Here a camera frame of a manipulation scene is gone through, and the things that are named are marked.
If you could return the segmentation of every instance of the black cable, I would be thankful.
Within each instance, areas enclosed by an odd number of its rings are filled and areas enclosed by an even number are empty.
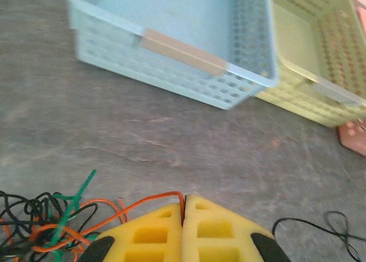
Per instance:
[[[19,257],[21,260],[27,257],[29,262],[42,261],[49,253],[38,253],[33,251],[31,248],[35,245],[43,246],[46,242],[50,241],[54,234],[54,229],[48,229],[41,232],[36,241],[31,243],[29,241],[29,236],[33,232],[32,227],[35,225],[43,226],[48,224],[57,224],[58,219],[60,219],[64,214],[64,211],[68,206],[68,202],[64,199],[54,198],[49,192],[41,193],[34,199],[27,199],[23,196],[8,194],[0,190],[0,199],[1,198],[3,198],[4,207],[3,211],[0,211],[0,219],[3,220],[0,221],[0,228],[1,226],[8,226],[11,229],[11,235],[3,242],[0,242],[0,262],[16,257]],[[19,212],[19,206],[23,206],[22,212],[25,217],[22,218],[25,220],[20,220],[15,216]],[[88,204],[70,215],[70,218],[72,219],[91,207],[94,208],[92,213],[78,228],[78,232],[81,232],[85,225],[95,215],[98,205],[96,203]],[[87,238],[95,234],[99,233],[92,232],[87,234],[85,237]],[[66,234],[58,240],[58,243],[63,241],[65,236]],[[65,251],[71,251],[79,244],[80,242],[74,240],[62,249]]]
[[[342,216],[342,218],[344,220],[344,226],[345,226],[343,232],[338,232],[335,229],[335,227],[331,224],[331,222],[329,220],[330,215],[340,215],[340,216]],[[354,240],[366,242],[366,237],[361,237],[361,236],[356,236],[356,235],[349,234],[349,230],[350,230],[350,228],[349,228],[349,221],[348,221],[347,216],[344,213],[342,213],[342,212],[338,212],[338,211],[327,211],[327,212],[325,212],[323,214],[323,217],[324,217],[324,222],[330,228],[330,230],[329,229],[326,229],[326,228],[323,228],[321,226],[318,226],[318,225],[316,225],[316,224],[314,224],[314,223],[312,223],[310,221],[306,221],[304,219],[292,218],[292,217],[285,217],[285,218],[278,219],[273,224],[272,234],[273,234],[274,237],[276,237],[276,229],[277,229],[278,225],[281,222],[291,220],[291,221],[297,221],[297,222],[305,223],[305,224],[308,224],[310,226],[313,226],[313,227],[315,227],[315,228],[317,228],[317,229],[319,229],[319,230],[321,230],[323,232],[326,232],[326,233],[329,233],[331,235],[337,236],[344,243],[344,245],[346,247],[346,250],[347,250],[348,254],[350,255],[350,257],[354,261],[356,261],[356,262],[362,262],[361,257],[359,255],[358,251],[352,245],[350,245],[349,239],[354,239]]]

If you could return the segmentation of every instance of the concrete floor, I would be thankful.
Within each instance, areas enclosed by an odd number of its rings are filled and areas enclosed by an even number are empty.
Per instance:
[[[255,98],[218,110],[78,62],[65,0],[0,0],[0,72],[6,192],[73,194],[97,169],[85,199],[181,190],[268,229],[286,216],[323,225],[323,212],[340,210],[366,236],[366,159],[336,130]],[[293,261],[351,260],[340,240],[303,224],[277,238]]]

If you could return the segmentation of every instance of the basket hole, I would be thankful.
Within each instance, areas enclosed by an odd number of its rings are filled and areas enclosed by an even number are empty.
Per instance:
[[[97,42],[93,39],[89,39],[87,42],[93,46],[95,46],[97,44]]]
[[[112,50],[112,47],[111,47],[111,46],[109,46],[109,45],[106,45],[106,46],[104,46],[104,49],[105,49],[106,51],[111,51],[111,50]]]
[[[91,49],[88,49],[86,52],[87,52],[89,55],[95,55],[94,51],[92,51]]]
[[[95,27],[88,27],[88,31],[94,35],[97,35],[99,31]]]
[[[261,72],[261,76],[268,78],[269,77],[269,73],[266,71]]]
[[[182,88],[188,89],[189,88],[189,82],[183,82],[180,84]]]

